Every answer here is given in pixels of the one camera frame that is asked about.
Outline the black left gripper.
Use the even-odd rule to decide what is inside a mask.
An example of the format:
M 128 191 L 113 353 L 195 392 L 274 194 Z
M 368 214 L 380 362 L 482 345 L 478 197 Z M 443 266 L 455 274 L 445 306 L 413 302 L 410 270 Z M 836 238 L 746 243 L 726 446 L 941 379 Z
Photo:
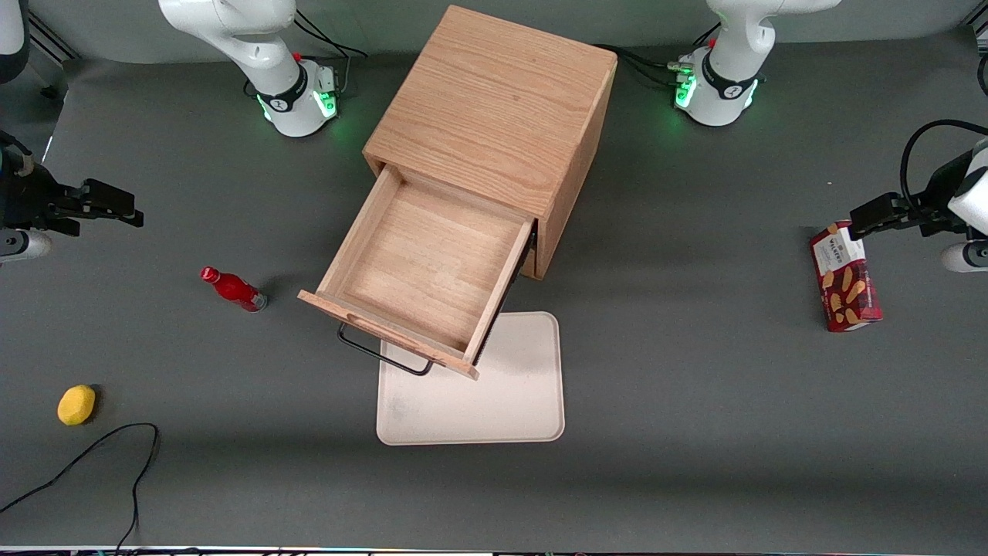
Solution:
M 904 221 L 905 229 L 917 229 L 921 235 L 950 232 L 972 236 L 970 225 L 948 207 L 950 201 L 974 186 L 975 177 L 968 176 L 971 162 L 973 152 L 966 151 L 936 169 L 925 188 L 925 199 L 907 198 L 905 201 L 901 195 L 879 195 L 854 208 L 850 211 L 851 239 L 861 240 L 872 233 L 898 229 Z

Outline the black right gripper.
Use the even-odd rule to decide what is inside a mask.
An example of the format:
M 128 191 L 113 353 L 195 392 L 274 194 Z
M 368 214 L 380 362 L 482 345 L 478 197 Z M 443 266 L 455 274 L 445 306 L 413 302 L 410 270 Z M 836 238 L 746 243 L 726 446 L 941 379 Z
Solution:
M 3 228 L 80 236 L 81 225 L 74 217 L 82 205 L 87 218 L 144 226 L 144 213 L 135 207 L 134 194 L 92 178 L 84 180 L 81 188 L 54 184 L 52 175 L 32 155 L 17 147 L 2 148 Z

